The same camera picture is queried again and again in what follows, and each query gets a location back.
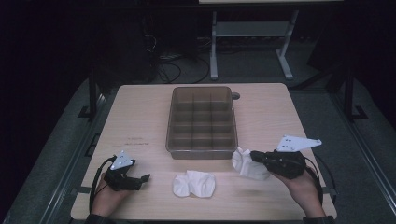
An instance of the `wooden table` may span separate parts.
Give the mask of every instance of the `wooden table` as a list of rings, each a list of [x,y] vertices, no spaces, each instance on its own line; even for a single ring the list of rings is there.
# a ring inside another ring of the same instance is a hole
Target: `wooden table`
[[[228,86],[241,97],[234,100],[234,113],[241,148],[272,151],[284,134],[306,137],[285,85],[205,84]],[[97,168],[113,154],[125,150],[137,160],[128,176],[151,174],[141,190],[120,206],[113,218],[134,220],[298,220],[303,210],[290,197],[282,182],[271,176],[258,181],[238,174],[231,160],[173,160],[165,148],[172,91],[177,86],[122,86],[108,115],[82,187],[90,187]],[[310,149],[303,151],[315,161]],[[208,172],[216,177],[210,199],[178,198],[172,191],[176,175],[187,170]],[[71,211],[74,219],[89,214],[89,194],[79,193]],[[328,194],[323,207],[336,211]]]

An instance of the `white bracket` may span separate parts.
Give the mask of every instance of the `white bracket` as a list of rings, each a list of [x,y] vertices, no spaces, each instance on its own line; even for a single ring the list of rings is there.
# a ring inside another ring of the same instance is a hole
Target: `white bracket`
[[[309,147],[317,147],[321,145],[321,141],[302,138],[302,137],[294,137],[289,135],[284,135],[280,140],[279,145],[276,150],[279,152],[296,152],[302,149],[306,149]]]
[[[110,170],[117,170],[133,164],[134,161],[123,150],[111,165]]]

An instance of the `brown translucent container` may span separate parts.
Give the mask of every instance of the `brown translucent container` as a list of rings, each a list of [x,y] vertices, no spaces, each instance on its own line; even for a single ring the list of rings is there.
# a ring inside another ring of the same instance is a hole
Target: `brown translucent container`
[[[228,160],[237,146],[230,88],[174,89],[166,136],[173,159]]]

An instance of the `person's right hand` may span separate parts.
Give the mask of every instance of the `person's right hand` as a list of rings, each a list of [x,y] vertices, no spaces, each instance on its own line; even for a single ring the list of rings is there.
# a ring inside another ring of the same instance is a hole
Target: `person's right hand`
[[[306,217],[326,217],[318,198],[314,179],[307,171],[294,179],[273,175],[288,187],[291,197],[303,208]]]

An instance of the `white fabric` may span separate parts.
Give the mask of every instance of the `white fabric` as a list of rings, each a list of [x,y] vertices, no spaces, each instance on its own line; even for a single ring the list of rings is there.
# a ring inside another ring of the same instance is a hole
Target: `white fabric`
[[[240,175],[257,180],[265,180],[271,175],[264,164],[251,159],[249,149],[244,150],[241,147],[233,153],[233,168]]]
[[[173,192],[178,197],[187,197],[193,193],[199,198],[212,197],[216,181],[212,174],[187,171],[184,175],[177,175],[173,181]]]

